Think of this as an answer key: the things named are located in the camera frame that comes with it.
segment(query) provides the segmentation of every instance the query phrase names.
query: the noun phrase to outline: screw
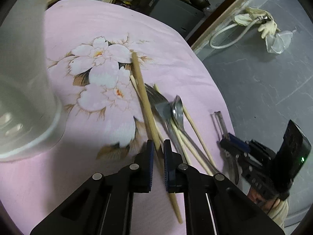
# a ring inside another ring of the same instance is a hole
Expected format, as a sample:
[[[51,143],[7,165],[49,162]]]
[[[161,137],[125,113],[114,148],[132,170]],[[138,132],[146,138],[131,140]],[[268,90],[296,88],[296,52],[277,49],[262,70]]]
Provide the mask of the screw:
[[[95,173],[92,175],[92,179],[93,180],[99,180],[100,178],[102,178],[102,174],[101,173]]]
[[[225,178],[225,177],[224,177],[223,174],[220,174],[220,173],[219,173],[219,174],[216,174],[216,175],[215,175],[215,179],[218,180],[218,181],[223,181],[224,178]]]
[[[186,170],[186,169],[188,169],[188,165],[187,164],[180,164],[180,165],[178,165],[178,168],[181,170]]]
[[[139,168],[139,165],[138,164],[131,164],[131,165],[129,165],[129,168],[132,170],[135,170],[135,169]]]

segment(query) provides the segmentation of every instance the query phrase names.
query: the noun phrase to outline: white hose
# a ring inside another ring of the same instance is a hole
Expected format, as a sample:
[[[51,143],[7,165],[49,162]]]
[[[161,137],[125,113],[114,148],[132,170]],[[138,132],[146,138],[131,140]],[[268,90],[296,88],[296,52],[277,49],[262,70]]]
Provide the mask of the white hose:
[[[232,41],[232,42],[230,42],[230,43],[228,43],[228,44],[222,45],[222,46],[214,46],[214,45],[212,44],[212,42],[213,42],[213,40],[215,39],[215,37],[216,37],[217,35],[221,34],[222,32],[225,32],[225,31],[228,30],[228,29],[231,29],[231,28],[237,26],[238,24],[237,24],[237,23],[231,24],[231,25],[229,25],[229,26],[223,28],[222,30],[218,31],[216,34],[214,34],[214,35],[211,37],[211,39],[210,39],[210,41],[209,41],[210,47],[211,47],[211,48],[215,48],[215,49],[228,48],[229,46],[231,46],[231,45],[235,44],[237,41],[239,41],[239,40],[247,33],[247,31],[249,31],[249,29],[250,29],[256,22],[258,22],[258,21],[259,21],[259,19],[253,20],[249,25],[246,26],[246,28],[243,30],[243,32],[242,32],[234,41]]]

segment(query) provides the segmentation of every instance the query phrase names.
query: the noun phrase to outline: table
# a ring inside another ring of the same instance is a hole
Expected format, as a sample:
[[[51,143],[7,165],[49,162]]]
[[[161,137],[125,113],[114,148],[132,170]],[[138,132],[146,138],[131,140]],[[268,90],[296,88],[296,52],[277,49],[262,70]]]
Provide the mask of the table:
[[[181,96],[223,170],[217,146],[221,135],[210,114],[221,110],[233,133],[226,104],[204,65],[172,28],[118,5],[62,0],[46,11],[45,46],[51,87],[68,114],[64,135],[40,155],[0,164],[0,199],[24,235],[92,174],[112,174],[130,164],[147,140],[129,81],[131,51],[140,58],[146,83],[157,83],[169,100]],[[185,127],[200,146],[187,122]],[[152,191],[134,195],[131,233],[186,234],[163,178],[154,171]],[[183,195],[177,198],[183,213]]]

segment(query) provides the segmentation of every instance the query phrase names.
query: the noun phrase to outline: spoon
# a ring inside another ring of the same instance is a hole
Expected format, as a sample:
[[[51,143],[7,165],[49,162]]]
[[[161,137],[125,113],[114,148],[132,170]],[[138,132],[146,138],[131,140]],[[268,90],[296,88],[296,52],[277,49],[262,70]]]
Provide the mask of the spoon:
[[[184,129],[184,109],[183,109],[183,102],[180,96],[176,96],[173,103],[172,103],[172,115],[173,120],[178,129],[186,136],[188,141],[192,144],[195,150],[198,152],[200,157],[204,160],[204,162],[209,166],[212,172],[220,173],[218,169],[216,169],[211,162],[206,158],[204,153],[200,150],[197,144],[192,140],[192,138],[188,135],[188,133]]]

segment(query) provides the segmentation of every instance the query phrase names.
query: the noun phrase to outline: white plastic bag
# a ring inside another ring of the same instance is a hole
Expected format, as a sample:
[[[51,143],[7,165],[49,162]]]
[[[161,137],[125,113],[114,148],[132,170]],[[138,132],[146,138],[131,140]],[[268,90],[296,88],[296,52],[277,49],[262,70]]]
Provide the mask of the white plastic bag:
[[[293,36],[293,32],[283,31],[275,35],[267,35],[265,38],[268,53],[281,54],[286,50]]]

